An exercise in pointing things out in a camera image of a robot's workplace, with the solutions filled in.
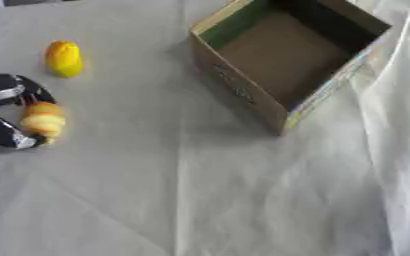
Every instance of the white fabric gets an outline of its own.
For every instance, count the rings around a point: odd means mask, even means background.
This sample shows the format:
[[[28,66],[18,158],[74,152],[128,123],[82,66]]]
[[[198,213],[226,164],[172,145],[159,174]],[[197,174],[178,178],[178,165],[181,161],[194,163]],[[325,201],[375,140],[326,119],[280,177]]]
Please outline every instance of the white fabric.
[[[372,63],[275,138],[192,64],[188,28],[224,4],[0,10],[0,72],[45,84],[69,124],[52,148],[0,150],[0,256],[410,256],[410,25],[377,83]],[[395,25],[372,61],[389,60],[410,0],[358,4]],[[82,75],[43,69],[59,39]]]

